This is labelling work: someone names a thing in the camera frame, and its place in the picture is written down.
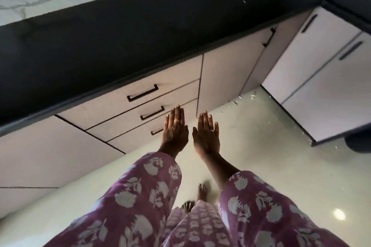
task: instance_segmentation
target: cabinet handle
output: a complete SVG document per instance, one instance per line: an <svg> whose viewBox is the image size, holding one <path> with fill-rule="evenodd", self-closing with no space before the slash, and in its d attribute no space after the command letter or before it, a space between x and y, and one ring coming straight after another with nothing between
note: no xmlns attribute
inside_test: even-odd
<svg viewBox="0 0 371 247"><path fill-rule="evenodd" d="M162 128L162 129L160 129L160 130L158 130L156 132L151 131L151 135L154 136L154 135L156 135L156 134L158 134L158 133L160 133L162 131L164 131L164 128Z"/></svg>
<svg viewBox="0 0 371 247"><path fill-rule="evenodd" d="M351 53L353 53L359 46L361 46L363 44L363 41L358 41L356 44L354 44L352 46L352 48L350 48L347 52L345 52L344 55L342 55L340 58L339 58L339 61L342 61L344 60L347 56L349 56Z"/></svg>
<svg viewBox="0 0 371 247"><path fill-rule="evenodd" d="M314 22L314 20L317 18L318 14L315 14L311 17L311 19L309 20L309 22L306 24L306 26L304 27L304 29L302 30L302 34L305 33L309 27L311 26L311 24Z"/></svg>
<svg viewBox="0 0 371 247"><path fill-rule="evenodd" d="M137 100L137 99L139 99L139 98L141 98L141 97L144 97L144 96L146 96L146 95L148 95L148 94L151 94L151 93L157 91L157 90L158 90L157 84L154 84L153 86L155 86L155 88L153 88L153 89L151 89L151 90L148 90L148 91L146 91L146 92L144 92L144 93L142 93L142 94L140 94L140 95L138 95L138 96L135 96L135 97L131 97L130 95L127 96L128 101L129 101L129 102L135 101L135 100Z"/></svg>
<svg viewBox="0 0 371 247"><path fill-rule="evenodd" d="M159 113L163 112L164 110L165 110L164 106L161 105L161 109L160 109L159 111L156 111L156 112L154 112L154 113L152 113L152 114L150 114L150 115L147 115L147 116L143 116L143 115L141 115L141 116L140 116L140 119L142 119L142 121L143 121L143 120L146 120L146 119L148 119L148 118L150 118L150 117L152 117L152 116L154 116L154 115L156 115L156 114L159 114Z"/></svg>
<svg viewBox="0 0 371 247"><path fill-rule="evenodd" d="M271 42L273 36L276 34L276 31L277 31L276 29L271 28L271 32L272 32L271 37L268 39L267 43L263 43L263 46L264 46L265 48L267 48L267 46L270 44L270 42Z"/></svg>

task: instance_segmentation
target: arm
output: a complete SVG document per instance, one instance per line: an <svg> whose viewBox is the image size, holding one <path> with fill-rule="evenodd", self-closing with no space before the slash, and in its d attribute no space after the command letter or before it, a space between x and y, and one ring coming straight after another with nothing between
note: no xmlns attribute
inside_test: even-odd
<svg viewBox="0 0 371 247"><path fill-rule="evenodd" d="M178 106L165 119L158 152L136 161L86 215L45 246L158 246L181 182L175 157L187 142Z"/></svg>
<svg viewBox="0 0 371 247"><path fill-rule="evenodd" d="M236 246L347 245L319 228L285 195L250 171L239 171L219 154L219 125L200 114L194 147L221 191L219 213Z"/></svg>

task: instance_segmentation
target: bare foot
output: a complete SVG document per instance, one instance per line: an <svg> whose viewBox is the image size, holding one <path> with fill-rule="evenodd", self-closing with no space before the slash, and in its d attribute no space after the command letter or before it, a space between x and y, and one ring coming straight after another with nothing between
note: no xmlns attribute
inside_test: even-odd
<svg viewBox="0 0 371 247"><path fill-rule="evenodd" d="M182 207L180 207L180 210L182 210L182 212L187 215L192 210L193 206L194 201L187 201L182 205Z"/></svg>
<svg viewBox="0 0 371 247"><path fill-rule="evenodd" d="M197 201L203 200L206 202L206 198L207 198L207 188L205 187L205 185L199 184Z"/></svg>

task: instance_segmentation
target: glossy tile floor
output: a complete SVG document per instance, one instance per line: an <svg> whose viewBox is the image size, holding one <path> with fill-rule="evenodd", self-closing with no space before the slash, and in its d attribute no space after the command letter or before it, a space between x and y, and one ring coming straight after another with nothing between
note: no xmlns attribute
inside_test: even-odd
<svg viewBox="0 0 371 247"><path fill-rule="evenodd" d="M321 227L352 247L369 246L371 154L349 150L343 140L310 147L308 138L261 89L211 112L220 124L221 153L241 170L251 170ZM190 129L196 120L189 123ZM40 246L90 206L140 156L159 147L156 140L127 156L10 215L0 224L0 246ZM216 184L190 142L177 157L182 185L175 205L195 199L197 184Z"/></svg>

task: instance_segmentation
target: purple floral sleeve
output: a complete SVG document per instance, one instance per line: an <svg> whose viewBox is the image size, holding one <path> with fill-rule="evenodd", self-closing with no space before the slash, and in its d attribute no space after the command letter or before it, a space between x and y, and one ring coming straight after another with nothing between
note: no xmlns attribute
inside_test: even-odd
<svg viewBox="0 0 371 247"><path fill-rule="evenodd" d="M250 171L238 172L226 182L219 213L237 246L348 246Z"/></svg>
<svg viewBox="0 0 371 247"><path fill-rule="evenodd" d="M181 182L174 158L149 153L45 246L158 246Z"/></svg>

